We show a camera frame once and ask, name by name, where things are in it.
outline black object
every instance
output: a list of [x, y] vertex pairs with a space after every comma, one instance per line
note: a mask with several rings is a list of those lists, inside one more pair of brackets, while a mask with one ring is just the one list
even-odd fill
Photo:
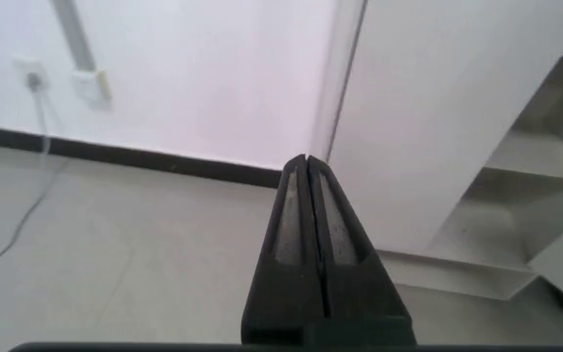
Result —
[[[0, 129], [0, 147], [40, 152], [42, 150], [42, 137], [30, 133]], [[51, 139], [49, 153], [268, 188], [276, 188], [282, 176], [279, 170], [222, 161], [201, 160], [173, 154], [108, 147], [62, 138]]]
[[411, 318], [329, 167], [283, 169], [242, 343], [413, 346]]

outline floor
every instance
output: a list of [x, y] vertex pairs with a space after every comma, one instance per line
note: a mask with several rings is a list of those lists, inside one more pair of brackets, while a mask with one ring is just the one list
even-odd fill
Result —
[[[0, 260], [0, 352], [27, 341], [239, 343], [275, 190], [49, 156], [50, 194]], [[45, 182], [0, 149], [0, 248]], [[539, 287], [511, 302], [399, 286], [423, 344], [563, 344]]]

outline white cabinet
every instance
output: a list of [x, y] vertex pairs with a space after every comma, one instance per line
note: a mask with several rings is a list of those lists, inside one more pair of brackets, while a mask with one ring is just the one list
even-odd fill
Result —
[[395, 282], [535, 277], [563, 234], [562, 56], [563, 1], [368, 1], [329, 163]]

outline black baseboard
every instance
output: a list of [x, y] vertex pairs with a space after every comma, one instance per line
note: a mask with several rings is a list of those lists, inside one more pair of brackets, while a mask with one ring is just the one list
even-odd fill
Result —
[[[40, 152], [42, 138], [0, 129], [0, 147]], [[50, 154], [276, 189], [279, 170], [52, 138]]]

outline white cable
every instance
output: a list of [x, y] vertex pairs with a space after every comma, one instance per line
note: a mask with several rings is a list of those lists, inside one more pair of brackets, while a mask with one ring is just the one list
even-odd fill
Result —
[[[47, 128], [47, 121], [45, 119], [45, 110], [43, 109], [43, 102], [42, 102], [40, 93], [36, 92], [35, 90], [32, 90], [32, 97], [34, 99], [34, 105], [35, 105], [35, 108], [36, 108], [36, 116], [38, 118], [38, 124], [40, 125], [41, 132], [42, 132], [43, 148], [42, 148], [42, 152], [40, 154], [40, 171], [41, 171], [41, 175], [44, 176], [46, 174], [45, 163], [46, 163], [47, 155], [49, 154], [49, 150], [51, 149], [51, 139], [49, 137], [49, 131], [48, 131], [48, 128]], [[54, 184], [54, 181], [56, 181], [56, 176], [58, 176], [58, 174], [66, 167], [66, 164], [67, 164], [67, 162], [64, 162], [58, 168], [58, 170], [56, 170], [56, 172], [51, 177], [51, 179], [49, 181], [45, 182], [43, 188], [40, 191], [38, 198], [25, 211], [25, 214], [21, 218], [21, 221], [19, 221], [19, 223], [15, 227], [15, 230], [12, 234], [12, 237], [10, 238], [10, 241], [8, 242], [8, 244], [6, 244], [6, 246], [3, 249], [0, 250], [0, 258], [4, 254], [6, 254], [13, 246], [15, 246], [15, 244], [17, 244], [17, 241], [19, 240], [19, 237], [21, 236], [21, 232], [23, 230], [23, 227], [25, 226], [25, 223], [27, 222], [27, 220], [29, 219], [31, 214], [34, 212], [34, 210], [36, 210], [38, 205], [40, 205], [40, 203], [43, 201], [43, 199], [49, 194], [49, 191], [51, 190], [51, 188]]]

